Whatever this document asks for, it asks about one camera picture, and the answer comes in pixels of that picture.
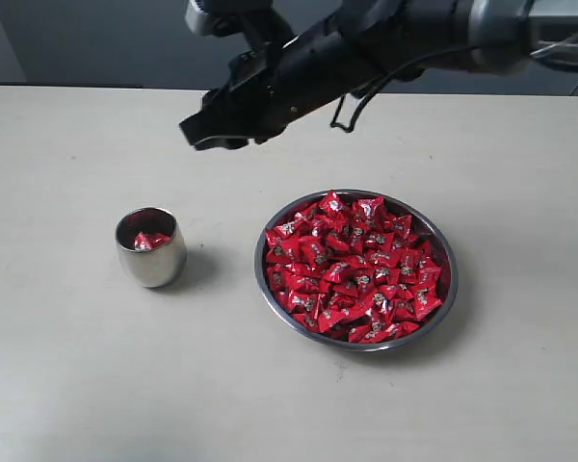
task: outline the white table surface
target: white table surface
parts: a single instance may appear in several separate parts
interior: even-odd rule
[[[270,143],[194,152],[200,93],[0,88],[0,462],[578,460],[578,98],[378,98]],[[456,251],[458,301],[414,346],[296,334],[252,270],[259,232],[329,188],[398,197]],[[178,217],[168,290],[114,229]]]

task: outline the stainless steel bowl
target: stainless steel bowl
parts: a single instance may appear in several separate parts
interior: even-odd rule
[[[351,204],[352,202],[359,199],[372,199],[383,195],[375,192],[359,190],[335,191],[348,204]],[[268,243],[266,242],[265,230],[280,224],[285,219],[291,218],[296,212],[298,212],[298,210],[302,209],[304,205],[312,204],[318,200],[321,200],[326,196],[327,193],[327,191],[316,192],[290,203],[273,216],[273,218],[268,222],[265,229],[261,233],[261,237],[259,238],[259,242],[257,243],[257,248],[254,254],[254,272],[257,278],[257,283],[259,284],[259,288],[261,289],[263,296],[268,302],[268,305],[270,305],[270,308],[272,308],[278,317],[289,324],[294,330],[297,330],[309,339],[320,342],[322,344],[341,347],[353,351],[381,351],[385,349],[401,347],[424,337],[426,334],[432,331],[443,320],[443,318],[447,316],[450,309],[452,308],[452,305],[454,304],[454,299],[456,298],[456,292],[459,285],[459,272],[456,266],[456,259],[454,258],[454,252],[452,251],[452,248],[448,244],[443,234],[428,218],[419,213],[417,210],[409,207],[407,204],[385,195],[383,195],[383,197],[385,198],[385,205],[388,211],[395,215],[413,215],[413,230],[420,235],[420,238],[428,239],[431,241],[433,246],[433,259],[438,265],[441,266],[441,275],[439,277],[436,289],[437,294],[443,304],[438,308],[436,313],[426,322],[425,325],[423,325],[419,330],[401,339],[391,340],[389,342],[383,342],[380,344],[352,344],[350,342],[333,340],[329,337],[326,337],[325,335],[310,332],[299,322],[295,321],[288,313],[286,313],[275,300],[268,285],[266,275],[265,257],[268,253]]]

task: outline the stainless steel cup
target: stainless steel cup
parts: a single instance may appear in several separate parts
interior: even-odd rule
[[[163,233],[170,240],[152,250],[135,250],[135,238],[141,232]],[[173,282],[186,262],[186,245],[176,219],[165,210],[145,208],[124,217],[116,229],[118,255],[122,267],[148,288]]]

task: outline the red candy wrapper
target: red candy wrapper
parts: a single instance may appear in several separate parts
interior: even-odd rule
[[[170,236],[166,236],[162,233],[154,233],[154,234],[139,233],[135,237],[133,249],[139,251],[153,250],[155,248],[160,247],[163,244],[168,243],[170,240],[171,240]]]
[[[411,225],[382,197],[349,207],[329,192],[266,231],[268,285],[312,332],[354,343],[409,335],[441,305],[441,267]]]
[[[334,191],[328,192],[328,195],[319,203],[319,208],[330,218],[338,217],[343,212],[349,211],[349,208]]]

